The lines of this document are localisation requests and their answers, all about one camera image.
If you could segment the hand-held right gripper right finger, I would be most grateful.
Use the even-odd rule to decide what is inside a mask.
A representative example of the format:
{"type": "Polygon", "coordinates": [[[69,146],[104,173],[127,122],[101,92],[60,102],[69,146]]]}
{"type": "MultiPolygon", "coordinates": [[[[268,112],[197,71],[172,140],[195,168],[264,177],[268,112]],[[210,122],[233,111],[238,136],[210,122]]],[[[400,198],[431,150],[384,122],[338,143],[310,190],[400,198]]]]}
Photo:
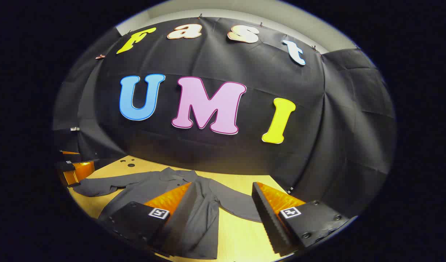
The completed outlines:
{"type": "Polygon", "coordinates": [[[261,182],[252,198],[275,253],[302,255],[345,229],[349,218],[322,201],[301,201],[261,182]]]}

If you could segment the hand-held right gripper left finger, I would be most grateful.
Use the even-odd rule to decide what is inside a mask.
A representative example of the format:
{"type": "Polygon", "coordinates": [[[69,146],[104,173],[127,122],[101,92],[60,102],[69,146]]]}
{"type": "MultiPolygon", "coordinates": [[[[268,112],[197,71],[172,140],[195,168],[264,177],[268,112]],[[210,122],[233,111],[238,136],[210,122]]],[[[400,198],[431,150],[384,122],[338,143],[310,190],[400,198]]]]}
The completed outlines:
{"type": "Polygon", "coordinates": [[[196,184],[187,183],[146,203],[131,201],[100,224],[135,249],[175,255],[196,199],[196,184]]]}

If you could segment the grey long-sleeved shirt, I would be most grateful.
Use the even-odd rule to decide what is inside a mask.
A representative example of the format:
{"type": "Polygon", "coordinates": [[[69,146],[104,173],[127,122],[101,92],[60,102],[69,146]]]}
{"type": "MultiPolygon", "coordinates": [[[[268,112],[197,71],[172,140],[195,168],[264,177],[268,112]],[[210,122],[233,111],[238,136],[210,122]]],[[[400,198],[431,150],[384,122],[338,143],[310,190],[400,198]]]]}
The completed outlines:
{"type": "Polygon", "coordinates": [[[218,250],[219,208],[223,207],[234,216],[253,222],[261,222],[251,196],[237,192],[213,179],[198,176],[195,171],[149,171],[108,178],[86,178],[73,189],[87,197],[109,195],[122,191],[101,211],[99,220],[109,217],[125,204],[135,201],[146,203],[166,192],[195,183],[197,199],[181,237],[178,257],[214,260],[218,250]]]}

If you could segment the black backdrop cloth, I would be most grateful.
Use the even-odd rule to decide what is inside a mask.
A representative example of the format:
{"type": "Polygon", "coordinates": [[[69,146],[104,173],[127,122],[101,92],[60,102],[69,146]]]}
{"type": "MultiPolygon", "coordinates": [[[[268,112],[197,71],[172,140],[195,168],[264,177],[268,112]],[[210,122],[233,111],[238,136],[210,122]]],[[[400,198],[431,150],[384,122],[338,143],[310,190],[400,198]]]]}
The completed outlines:
{"type": "Polygon", "coordinates": [[[63,81],[53,120],[56,149],[82,160],[131,155],[269,175],[347,216],[381,189],[395,128],[385,80],[362,50],[320,54],[282,32],[217,17],[110,30],[63,81]]]}

